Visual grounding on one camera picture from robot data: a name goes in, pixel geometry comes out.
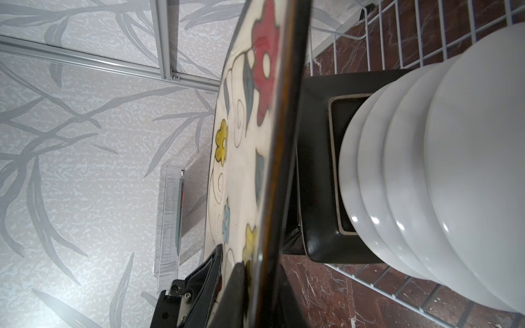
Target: white wire rack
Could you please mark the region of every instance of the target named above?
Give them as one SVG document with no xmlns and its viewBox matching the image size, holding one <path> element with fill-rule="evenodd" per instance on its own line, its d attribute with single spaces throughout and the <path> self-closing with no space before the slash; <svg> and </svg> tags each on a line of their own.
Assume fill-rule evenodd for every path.
<svg viewBox="0 0 525 328">
<path fill-rule="evenodd" d="M 359 2 L 353 0 L 358 6 L 360 6 L 365 12 L 367 12 L 367 9 L 365 6 L 361 5 Z M 513 24 L 513 15 L 518 14 L 521 11 L 525 10 L 525 5 L 521 5 L 515 9 L 511 8 L 510 0 L 503 0 L 504 6 L 505 6 L 505 15 L 498 17 L 491 22 L 488 22 L 482 26 L 476 27 L 475 23 L 475 13 L 474 13 L 474 6 L 473 6 L 473 0 L 466 0 L 467 1 L 467 8 L 468 8 L 468 17 L 469 17 L 469 27 L 470 32 L 464 34 L 463 36 L 450 41 L 447 43 L 446 41 L 446 35 L 445 35 L 445 20 L 444 20 L 444 10 L 443 10 L 443 0 L 436 0 L 438 5 L 438 12 L 439 12 L 439 23 L 440 23 L 440 34 L 441 34 L 441 44 L 442 46 L 428 54 L 423 54 L 423 42 L 422 42 L 422 26 L 421 26 L 421 18 L 419 16 L 419 0 L 414 0 L 414 7 L 415 7 L 415 20 L 416 20 L 416 28 L 417 28 L 417 44 L 418 44 L 418 59 L 410 62 L 408 64 L 404 63 L 403 58 L 403 47 L 402 47 L 402 40 L 401 40 L 401 33 L 400 33 L 400 0 L 394 0 L 390 2 L 387 6 L 383 7 L 383 4 L 381 1 L 378 3 L 378 14 L 374 17 L 369 19 L 369 15 L 372 13 L 368 13 L 367 15 L 364 15 L 364 27 L 365 27 L 365 33 L 362 36 L 352 36 L 344 33 L 340 33 L 337 31 L 330 31 L 322 28 L 317 27 L 310 27 L 310 35 L 312 30 L 324 32 L 327 34 L 332 35 L 333 40 L 333 63 L 334 63 L 334 73 L 338 73 L 338 58 L 337 58 L 337 38 L 338 37 L 344 37 L 349 38 L 353 40 L 363 40 L 366 39 L 366 58 L 367 58 L 367 67 L 368 71 L 371 70 L 371 53 L 370 53 L 370 33 L 369 33 L 369 26 L 376 21 L 379 20 L 379 29 L 380 29 L 380 42 L 381 42 L 381 65 L 382 69 L 385 69 L 385 47 L 384 47 L 384 36 L 383 36 L 383 14 L 387 12 L 387 10 L 395 10 L 395 18 L 396 18 L 396 28 L 397 28 L 397 44 L 398 44 L 398 55 L 399 55 L 399 62 L 400 62 L 400 68 L 411 68 L 413 66 L 419 65 L 420 67 L 424 65 L 424 60 L 428 59 L 432 56 L 435 56 L 442 52 L 443 54 L 443 60 L 446 60 L 448 58 L 448 52 L 449 49 L 453 46 L 456 46 L 460 44 L 462 41 L 467 40 L 470 38 L 471 44 L 476 43 L 478 40 L 478 33 L 487 30 L 490 27 L 495 26 L 498 23 L 506 22 L 506 25 L 512 25 Z M 312 50 L 312 42 L 310 39 L 310 46 L 309 46 L 309 64 L 310 64 L 310 75 L 313 76 L 314 69 L 314 57 L 313 57 L 313 50 Z M 334 266 L 332 264 L 327 264 L 328 267 L 340 272 L 341 274 L 347 276 L 348 278 L 363 284 L 364 286 L 367 286 L 371 288 L 372 290 L 378 292 L 379 294 L 385 296 L 386 298 L 389 298 L 406 308 L 413 310 L 414 312 L 419 313 L 420 315 L 428 318 L 429 320 L 435 322 L 436 324 L 445 327 L 445 328 L 462 328 L 467 323 L 469 316 L 471 315 L 472 309 L 476 305 L 475 302 L 469 301 L 467 305 L 465 306 L 463 313 L 457 320 L 457 323 L 455 325 L 450 324 L 446 322 L 443 318 L 438 318 L 437 316 L 429 313 L 429 305 L 433 302 L 436 302 L 436 297 L 439 293 L 439 291 L 442 289 L 442 285 L 437 284 L 435 285 L 434 289 L 427 295 L 426 299 L 421 304 L 410 304 L 402 299 L 400 299 L 398 296 L 400 293 L 407 287 L 407 285 L 414 279 L 413 277 L 407 276 L 405 278 L 405 281 L 397 288 L 397 290 L 393 293 L 385 292 L 384 290 L 378 288 L 378 284 L 380 284 L 381 280 L 384 279 L 384 277 L 391 271 L 394 271 L 393 268 L 387 267 L 381 274 L 379 274 L 375 281 L 373 282 L 366 282 L 359 278 L 359 274 L 363 272 L 368 266 L 364 265 L 361 267 L 356 273 L 350 274 L 342 269 L 340 269 L 337 266 Z M 522 322 L 523 316 L 519 313 L 513 313 L 509 314 L 510 322 L 506 325 L 505 328 L 518 328 L 520 323 Z"/>
</svg>

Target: red flower painting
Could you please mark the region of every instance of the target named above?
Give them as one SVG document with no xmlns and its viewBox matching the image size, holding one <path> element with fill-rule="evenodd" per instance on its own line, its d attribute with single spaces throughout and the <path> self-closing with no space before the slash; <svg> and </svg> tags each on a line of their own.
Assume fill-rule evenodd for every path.
<svg viewBox="0 0 525 328">
<path fill-rule="evenodd" d="M 271 105 L 274 91 L 275 66 L 279 50 L 279 27 L 275 25 L 274 0 L 266 0 L 262 18 L 255 22 L 251 31 L 255 62 L 253 67 L 254 86 L 259 91 L 257 125 L 261 126 Z"/>
</svg>

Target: blue flower painting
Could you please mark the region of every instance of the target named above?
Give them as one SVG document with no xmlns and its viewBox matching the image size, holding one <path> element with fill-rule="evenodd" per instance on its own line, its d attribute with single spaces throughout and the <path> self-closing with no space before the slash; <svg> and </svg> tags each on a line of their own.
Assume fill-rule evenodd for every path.
<svg viewBox="0 0 525 328">
<path fill-rule="evenodd" d="M 224 205 L 224 219 L 223 219 L 223 239 L 224 243 L 228 243 L 229 237 L 229 201 L 226 199 L 226 205 Z"/>
</svg>

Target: stack of white plates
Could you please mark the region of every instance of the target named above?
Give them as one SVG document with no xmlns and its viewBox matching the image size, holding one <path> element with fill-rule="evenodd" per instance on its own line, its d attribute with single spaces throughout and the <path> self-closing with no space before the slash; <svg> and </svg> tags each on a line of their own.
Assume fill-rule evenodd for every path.
<svg viewBox="0 0 525 328">
<path fill-rule="evenodd" d="M 370 96 L 339 182 L 355 230 L 390 266 L 525 313 L 525 23 Z"/>
</svg>

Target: yellow flower painting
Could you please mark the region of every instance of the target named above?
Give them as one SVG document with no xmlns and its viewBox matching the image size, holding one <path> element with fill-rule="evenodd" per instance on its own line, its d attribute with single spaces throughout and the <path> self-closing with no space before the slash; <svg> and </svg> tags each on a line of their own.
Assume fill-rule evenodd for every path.
<svg viewBox="0 0 525 328">
<path fill-rule="evenodd" d="M 222 120 L 220 123 L 220 129 L 215 135 L 215 144 L 217 145 L 217 149 L 215 150 L 215 160 L 224 166 L 228 145 L 228 126 L 226 125 L 226 120 Z"/>
<path fill-rule="evenodd" d="M 255 245 L 257 242 L 257 227 L 253 230 L 250 228 L 250 224 L 246 225 L 246 243 L 243 248 L 243 261 L 246 268 L 246 279 L 248 282 L 248 295 L 251 288 L 251 265 L 253 263 L 253 257 L 255 253 Z"/>
</svg>

